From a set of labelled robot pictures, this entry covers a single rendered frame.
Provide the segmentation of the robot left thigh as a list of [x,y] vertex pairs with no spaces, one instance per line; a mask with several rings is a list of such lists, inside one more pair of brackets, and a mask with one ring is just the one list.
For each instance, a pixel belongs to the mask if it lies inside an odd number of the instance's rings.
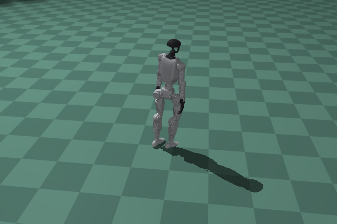
[[162,121],[162,115],[164,110],[164,98],[160,96],[161,89],[156,89],[153,93],[153,97],[155,98],[155,106],[156,106],[156,112],[157,114],[154,116],[155,122],[161,122]]

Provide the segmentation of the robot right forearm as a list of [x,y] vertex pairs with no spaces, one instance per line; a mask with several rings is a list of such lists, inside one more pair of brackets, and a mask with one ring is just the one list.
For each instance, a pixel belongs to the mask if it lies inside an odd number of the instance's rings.
[[179,87],[180,99],[182,98],[183,102],[185,101],[185,86],[186,86],[186,81],[183,81],[181,84],[181,87]]

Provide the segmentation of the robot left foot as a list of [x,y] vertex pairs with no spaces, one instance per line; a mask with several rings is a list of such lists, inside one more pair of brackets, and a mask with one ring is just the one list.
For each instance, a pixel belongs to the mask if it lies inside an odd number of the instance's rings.
[[154,140],[153,142],[152,142],[152,146],[153,147],[156,147],[157,145],[159,145],[159,144],[161,144],[162,142],[164,142],[165,141],[165,138],[159,138],[159,141],[157,142],[156,140]]

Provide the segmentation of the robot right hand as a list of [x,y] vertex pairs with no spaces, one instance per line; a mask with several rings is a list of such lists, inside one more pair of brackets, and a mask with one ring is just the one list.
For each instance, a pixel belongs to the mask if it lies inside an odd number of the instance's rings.
[[184,103],[185,103],[185,102],[183,102],[183,99],[181,98],[181,99],[180,99],[181,110],[180,110],[179,113],[177,113],[177,114],[181,114],[181,112],[183,111]]

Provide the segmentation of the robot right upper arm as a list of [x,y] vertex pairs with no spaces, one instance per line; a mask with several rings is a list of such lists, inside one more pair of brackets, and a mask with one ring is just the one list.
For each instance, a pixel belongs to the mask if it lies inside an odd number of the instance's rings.
[[183,79],[184,79],[186,66],[183,62],[177,61],[176,68],[178,70],[178,84],[179,86],[181,86],[182,82],[184,81]]

